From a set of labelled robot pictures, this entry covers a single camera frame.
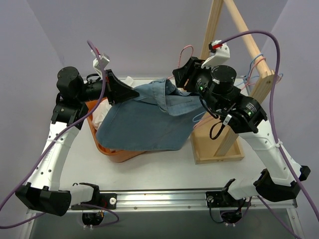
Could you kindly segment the white ruffled skirt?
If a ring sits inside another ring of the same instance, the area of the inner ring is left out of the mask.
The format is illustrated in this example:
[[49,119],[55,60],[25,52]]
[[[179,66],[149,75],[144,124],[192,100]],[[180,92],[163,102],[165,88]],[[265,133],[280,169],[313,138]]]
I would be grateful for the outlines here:
[[[130,87],[135,86],[134,79],[130,76],[127,76],[122,82]],[[109,104],[108,100],[102,100],[92,113],[92,124],[95,130],[98,130],[98,128],[101,126],[111,107],[112,106]]]

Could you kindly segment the pink wire hanger front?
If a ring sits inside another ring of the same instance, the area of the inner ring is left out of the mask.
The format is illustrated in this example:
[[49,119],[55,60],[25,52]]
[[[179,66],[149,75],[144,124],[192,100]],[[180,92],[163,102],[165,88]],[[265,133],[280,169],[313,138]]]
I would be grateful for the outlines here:
[[257,65],[262,60],[266,60],[266,58],[264,57],[264,55],[262,53],[257,55],[255,58],[252,59],[252,61],[250,62],[250,65],[249,65],[248,73],[246,75],[242,76],[243,81],[242,81],[242,83],[239,83],[238,85],[236,85],[237,87],[243,85],[243,87],[241,88],[243,90],[244,88],[247,88],[248,86],[255,85],[255,83],[250,83],[250,80],[254,79],[254,78],[259,78],[259,75],[252,76],[252,74],[253,74],[254,70],[257,68]]

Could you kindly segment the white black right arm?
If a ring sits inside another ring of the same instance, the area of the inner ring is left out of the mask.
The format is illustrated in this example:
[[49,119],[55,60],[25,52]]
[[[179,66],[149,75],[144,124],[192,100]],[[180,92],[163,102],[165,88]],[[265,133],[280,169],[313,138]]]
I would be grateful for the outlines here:
[[231,179],[221,191],[226,205],[234,205],[246,197],[261,196],[271,202],[292,200],[310,174],[307,166],[296,163],[288,153],[282,154],[282,143],[275,141],[271,124],[259,102],[241,94],[235,87],[236,71],[227,65],[203,67],[203,60],[190,57],[187,63],[172,74],[178,87],[199,95],[206,111],[219,119],[221,128],[230,127],[244,139],[265,165],[251,179]]

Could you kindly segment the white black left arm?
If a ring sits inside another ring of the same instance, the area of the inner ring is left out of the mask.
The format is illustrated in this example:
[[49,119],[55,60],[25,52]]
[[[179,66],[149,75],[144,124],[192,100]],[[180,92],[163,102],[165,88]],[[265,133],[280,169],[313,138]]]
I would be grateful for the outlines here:
[[85,83],[72,66],[58,72],[57,88],[59,93],[40,162],[15,195],[31,210],[62,216],[71,207],[94,209],[101,204],[97,185],[75,183],[70,189],[60,188],[70,147],[90,115],[87,102],[107,98],[113,105],[136,98],[139,93],[121,82],[111,70],[105,70],[99,80]]

